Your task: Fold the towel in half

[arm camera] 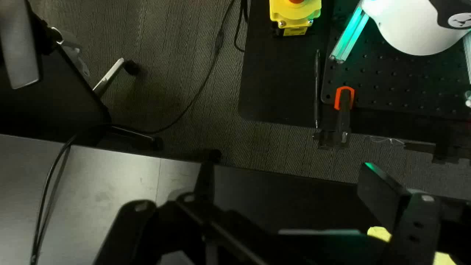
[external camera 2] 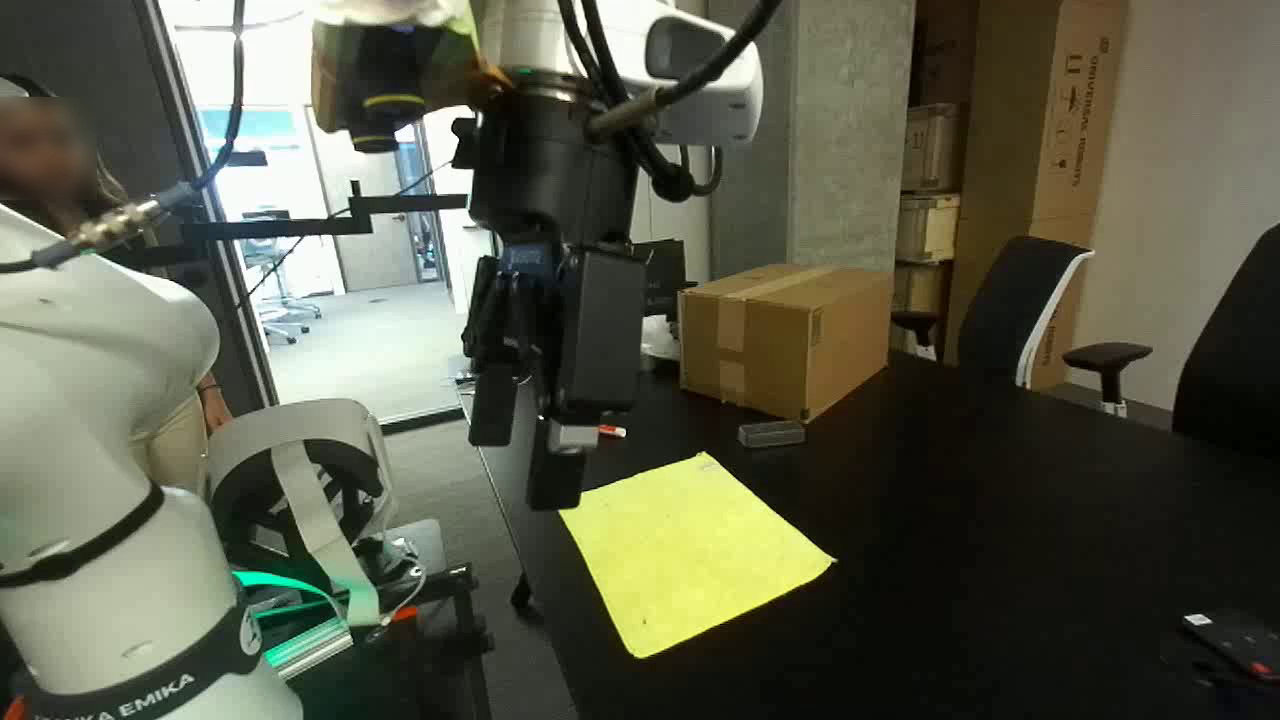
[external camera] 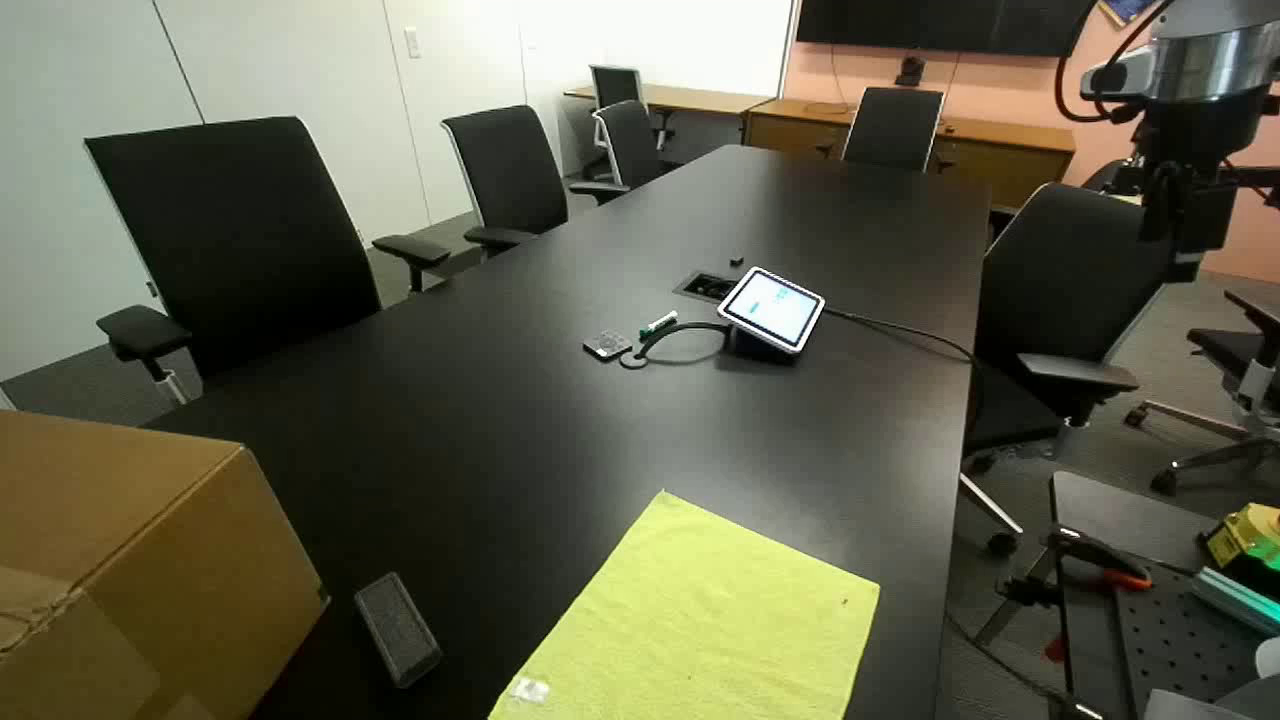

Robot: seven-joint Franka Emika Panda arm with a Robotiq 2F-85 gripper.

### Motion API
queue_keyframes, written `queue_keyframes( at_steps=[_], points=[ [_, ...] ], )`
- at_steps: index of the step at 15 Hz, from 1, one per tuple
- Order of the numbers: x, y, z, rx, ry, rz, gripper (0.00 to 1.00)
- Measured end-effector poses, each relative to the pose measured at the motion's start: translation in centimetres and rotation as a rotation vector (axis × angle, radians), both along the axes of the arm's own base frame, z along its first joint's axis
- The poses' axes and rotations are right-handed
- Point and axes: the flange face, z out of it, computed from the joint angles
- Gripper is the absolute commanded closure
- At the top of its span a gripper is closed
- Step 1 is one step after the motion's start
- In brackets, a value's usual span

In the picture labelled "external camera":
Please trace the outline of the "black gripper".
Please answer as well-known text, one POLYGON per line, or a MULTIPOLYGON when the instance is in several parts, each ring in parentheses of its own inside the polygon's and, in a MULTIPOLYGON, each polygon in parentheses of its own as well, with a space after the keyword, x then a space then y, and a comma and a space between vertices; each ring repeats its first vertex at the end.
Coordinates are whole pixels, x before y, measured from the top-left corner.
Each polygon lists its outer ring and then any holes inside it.
POLYGON ((1233 164, 1270 113, 1275 95, 1267 90, 1209 106, 1151 106, 1136 132, 1143 231, 1170 240, 1180 252, 1211 252, 1229 235, 1240 190, 1256 190, 1275 207, 1280 168, 1233 164))

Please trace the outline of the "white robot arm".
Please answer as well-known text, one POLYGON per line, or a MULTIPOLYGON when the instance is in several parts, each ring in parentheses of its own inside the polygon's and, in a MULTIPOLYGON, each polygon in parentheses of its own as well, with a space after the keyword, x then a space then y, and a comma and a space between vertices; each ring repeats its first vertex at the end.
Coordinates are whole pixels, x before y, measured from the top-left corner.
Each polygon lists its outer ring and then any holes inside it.
POLYGON ((1159 0, 1138 50, 1080 77, 1098 121, 1131 121, 1131 157, 1098 190, 1131 198, 1138 231, 1176 252, 1225 243, 1240 190, 1275 192, 1275 168, 1236 153, 1275 113, 1280 0, 1159 0))

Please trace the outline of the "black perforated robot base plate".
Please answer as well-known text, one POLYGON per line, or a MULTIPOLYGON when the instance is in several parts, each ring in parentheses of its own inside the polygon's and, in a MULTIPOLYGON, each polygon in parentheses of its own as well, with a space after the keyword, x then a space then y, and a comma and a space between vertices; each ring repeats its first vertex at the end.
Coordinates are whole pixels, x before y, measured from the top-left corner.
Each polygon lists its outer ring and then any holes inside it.
POLYGON ((1125 589, 1098 564, 1061 562, 1068 691, 1084 710, 1138 720, 1151 691, 1225 701, 1256 680, 1264 635, 1191 592, 1209 517, 1074 474, 1055 474, 1047 490, 1055 525, 1151 577, 1147 589, 1125 589))

